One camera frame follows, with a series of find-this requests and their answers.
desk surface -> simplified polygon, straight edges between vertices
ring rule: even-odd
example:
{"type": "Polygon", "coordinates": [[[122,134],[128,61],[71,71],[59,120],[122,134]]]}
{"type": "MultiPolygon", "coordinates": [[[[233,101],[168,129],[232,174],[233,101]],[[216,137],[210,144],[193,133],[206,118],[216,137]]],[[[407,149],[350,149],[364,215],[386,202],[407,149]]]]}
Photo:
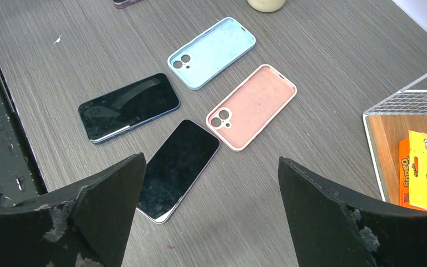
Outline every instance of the desk surface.
{"type": "Polygon", "coordinates": [[[124,266],[296,266],[279,156],[379,197],[362,114],[427,73],[427,34],[390,0],[289,0],[273,14],[246,0],[144,0],[123,10],[109,0],[0,0],[0,64],[49,190],[133,153],[149,159],[182,119],[203,125],[263,63],[297,96],[245,151],[222,145],[167,224],[137,212],[124,266]],[[257,44],[190,91],[166,60],[227,16],[257,44]],[[178,111],[102,145],[87,141],[80,103],[158,72],[175,86],[178,111]]]}

silicone case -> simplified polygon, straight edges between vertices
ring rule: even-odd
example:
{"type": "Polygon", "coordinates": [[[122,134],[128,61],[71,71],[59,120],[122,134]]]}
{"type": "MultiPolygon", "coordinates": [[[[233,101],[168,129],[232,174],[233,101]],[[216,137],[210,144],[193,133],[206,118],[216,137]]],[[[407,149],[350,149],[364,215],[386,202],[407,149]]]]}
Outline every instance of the silicone case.
{"type": "Polygon", "coordinates": [[[292,82],[261,65],[207,115],[207,127],[231,150],[242,151],[296,94],[292,82]]]}
{"type": "Polygon", "coordinates": [[[189,89],[199,90],[255,43],[248,30],[227,17],[173,53],[168,65],[189,89]]]}

pink phone case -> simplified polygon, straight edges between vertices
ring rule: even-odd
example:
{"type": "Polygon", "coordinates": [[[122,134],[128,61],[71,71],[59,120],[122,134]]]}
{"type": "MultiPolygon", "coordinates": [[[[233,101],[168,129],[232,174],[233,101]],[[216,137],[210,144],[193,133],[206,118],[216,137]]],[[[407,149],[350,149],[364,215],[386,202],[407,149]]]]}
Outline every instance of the pink phone case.
{"type": "Polygon", "coordinates": [[[231,150],[242,151],[296,94],[292,82],[261,65],[207,115],[207,126],[231,150]]]}

white wire rack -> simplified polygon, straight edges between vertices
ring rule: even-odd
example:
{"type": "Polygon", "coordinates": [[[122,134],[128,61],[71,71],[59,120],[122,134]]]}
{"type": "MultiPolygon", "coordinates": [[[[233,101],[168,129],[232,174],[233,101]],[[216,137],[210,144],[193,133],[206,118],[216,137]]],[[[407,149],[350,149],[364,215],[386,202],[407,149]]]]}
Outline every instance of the white wire rack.
{"type": "Polygon", "coordinates": [[[427,74],[409,84],[403,89],[399,90],[395,94],[382,100],[377,105],[368,109],[363,114],[364,128],[368,138],[369,149],[371,152],[371,158],[374,164],[374,171],[376,173],[377,183],[379,191],[383,201],[388,199],[388,193],[385,181],[381,179],[380,165],[378,165],[378,155],[375,151],[375,144],[372,132],[369,131],[369,116],[373,115],[427,115],[427,90],[412,90],[418,82],[427,78],[427,74]]]}

small phone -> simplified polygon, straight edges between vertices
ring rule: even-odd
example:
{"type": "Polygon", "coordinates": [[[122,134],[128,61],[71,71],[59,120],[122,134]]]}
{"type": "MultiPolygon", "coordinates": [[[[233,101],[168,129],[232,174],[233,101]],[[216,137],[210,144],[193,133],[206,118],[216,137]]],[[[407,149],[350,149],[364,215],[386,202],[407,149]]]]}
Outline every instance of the small phone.
{"type": "Polygon", "coordinates": [[[219,147],[217,137],[183,120],[148,162],[138,210],[157,224],[165,223],[219,147]]]}
{"type": "Polygon", "coordinates": [[[79,106],[89,140],[100,143],[179,108],[166,75],[159,73],[79,106]]]}
{"type": "Polygon", "coordinates": [[[112,3],[116,8],[126,8],[131,4],[135,4],[140,1],[142,0],[112,0],[112,3]]]}

